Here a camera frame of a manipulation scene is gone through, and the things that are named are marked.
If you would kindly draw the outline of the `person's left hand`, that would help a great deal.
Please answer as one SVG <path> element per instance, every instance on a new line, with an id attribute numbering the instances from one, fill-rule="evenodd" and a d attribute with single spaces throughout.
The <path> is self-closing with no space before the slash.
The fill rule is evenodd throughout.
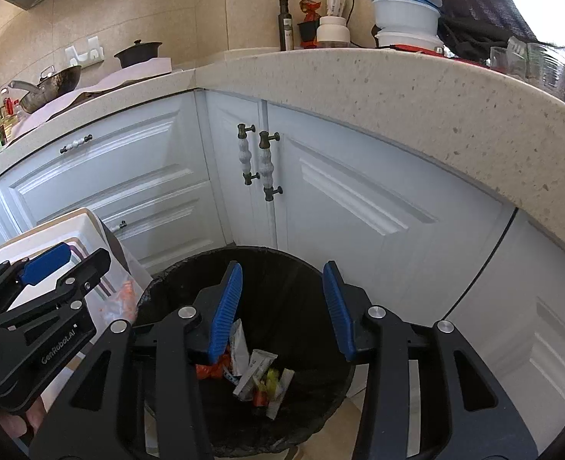
<path id="1" fill-rule="evenodd" d="M 42 397 L 38 397 L 31 407 L 24 412 L 24 416 L 13 416 L 0 409 L 0 426 L 12 439 L 19 438 L 28 432 L 28 428 L 37 432 L 46 416 L 46 409 Z"/>

